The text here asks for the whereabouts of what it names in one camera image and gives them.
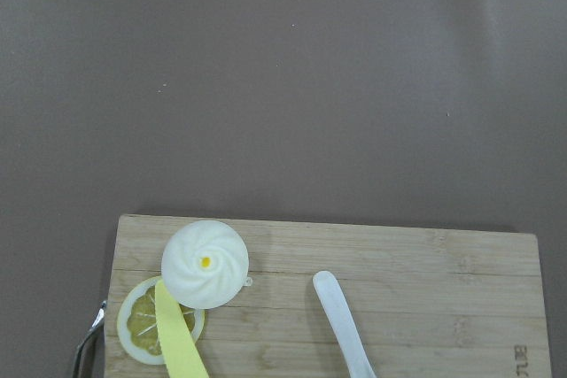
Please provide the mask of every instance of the white swirl object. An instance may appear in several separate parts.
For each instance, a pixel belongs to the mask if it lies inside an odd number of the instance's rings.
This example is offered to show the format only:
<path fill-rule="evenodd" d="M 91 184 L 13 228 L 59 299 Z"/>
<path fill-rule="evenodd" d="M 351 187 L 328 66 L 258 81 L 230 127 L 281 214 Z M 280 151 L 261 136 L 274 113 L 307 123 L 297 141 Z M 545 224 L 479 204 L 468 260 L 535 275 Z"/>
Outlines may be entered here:
<path fill-rule="evenodd" d="M 179 229 L 167 242 L 161 276 L 181 305 L 212 309 L 228 303 L 246 284 L 248 250 L 240 235 L 216 220 Z"/>

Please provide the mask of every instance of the gray table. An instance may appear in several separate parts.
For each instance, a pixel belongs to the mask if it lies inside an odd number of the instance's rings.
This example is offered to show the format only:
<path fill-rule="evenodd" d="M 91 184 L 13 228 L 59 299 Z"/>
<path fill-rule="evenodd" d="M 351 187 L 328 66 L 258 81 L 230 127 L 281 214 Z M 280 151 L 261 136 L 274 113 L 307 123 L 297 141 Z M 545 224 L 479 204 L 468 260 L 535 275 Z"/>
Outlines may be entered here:
<path fill-rule="evenodd" d="M 69 374 L 124 212 L 533 232 L 567 375 L 566 18 L 565 0 L 0 0 L 4 375 Z"/>

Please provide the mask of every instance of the white plastic utensil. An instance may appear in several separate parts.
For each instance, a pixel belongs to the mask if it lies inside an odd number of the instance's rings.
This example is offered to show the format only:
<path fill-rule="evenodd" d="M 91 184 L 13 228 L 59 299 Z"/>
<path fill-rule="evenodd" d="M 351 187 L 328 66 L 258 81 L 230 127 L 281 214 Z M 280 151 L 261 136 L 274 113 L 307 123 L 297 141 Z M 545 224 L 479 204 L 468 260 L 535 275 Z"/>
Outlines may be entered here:
<path fill-rule="evenodd" d="M 353 315 L 337 278 L 331 272 L 321 271 L 313 277 L 313 285 L 337 337 L 351 378 L 377 378 L 362 347 Z"/>

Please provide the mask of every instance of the wood grain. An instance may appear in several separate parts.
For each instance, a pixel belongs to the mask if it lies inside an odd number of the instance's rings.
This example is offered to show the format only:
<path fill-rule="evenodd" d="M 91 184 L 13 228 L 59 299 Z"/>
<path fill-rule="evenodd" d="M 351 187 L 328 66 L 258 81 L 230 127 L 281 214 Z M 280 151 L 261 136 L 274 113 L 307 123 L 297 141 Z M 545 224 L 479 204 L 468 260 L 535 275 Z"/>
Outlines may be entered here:
<path fill-rule="evenodd" d="M 199 218 L 120 218 L 105 325 L 105 376 L 167 376 L 116 336 L 120 303 L 159 274 L 168 238 Z M 245 240 L 254 283 L 207 313 L 198 342 L 212 377 L 347 376 L 311 284 L 339 279 L 381 378 L 551 377 L 534 235 L 223 220 Z"/>

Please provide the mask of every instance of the yellow plastic utensil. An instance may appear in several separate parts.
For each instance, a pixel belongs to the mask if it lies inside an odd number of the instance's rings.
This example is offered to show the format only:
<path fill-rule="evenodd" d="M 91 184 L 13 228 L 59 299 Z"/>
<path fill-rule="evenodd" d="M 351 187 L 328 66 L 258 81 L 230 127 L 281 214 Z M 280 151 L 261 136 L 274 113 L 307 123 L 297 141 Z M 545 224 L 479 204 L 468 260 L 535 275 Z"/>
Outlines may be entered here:
<path fill-rule="evenodd" d="M 181 308 L 162 280 L 156 283 L 155 297 L 159 344 L 170 378 L 208 378 Z"/>

